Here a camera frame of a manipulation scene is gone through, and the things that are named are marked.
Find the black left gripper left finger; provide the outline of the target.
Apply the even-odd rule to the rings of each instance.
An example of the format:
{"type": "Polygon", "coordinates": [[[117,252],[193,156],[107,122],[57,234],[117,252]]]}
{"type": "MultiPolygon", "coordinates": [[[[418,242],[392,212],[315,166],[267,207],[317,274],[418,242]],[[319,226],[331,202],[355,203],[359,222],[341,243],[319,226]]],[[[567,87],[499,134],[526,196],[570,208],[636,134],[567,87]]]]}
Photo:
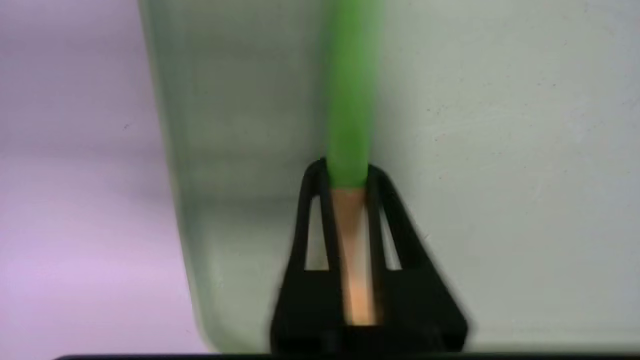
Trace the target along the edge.
{"type": "Polygon", "coordinates": [[[271,320],[274,352],[338,352],[345,329],[338,227],[326,159],[304,171],[292,246],[271,320]],[[306,269],[313,199],[320,202],[327,269],[306,269]]]}

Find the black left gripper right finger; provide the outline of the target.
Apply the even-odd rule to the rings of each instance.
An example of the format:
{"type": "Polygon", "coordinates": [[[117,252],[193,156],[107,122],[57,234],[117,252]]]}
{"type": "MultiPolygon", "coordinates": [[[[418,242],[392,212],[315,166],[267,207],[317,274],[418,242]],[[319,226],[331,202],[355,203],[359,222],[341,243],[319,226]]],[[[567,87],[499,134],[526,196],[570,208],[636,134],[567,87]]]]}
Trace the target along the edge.
{"type": "Polygon", "coordinates": [[[384,352],[461,352],[469,323],[416,231],[391,178],[366,180],[375,332],[384,352]]]}

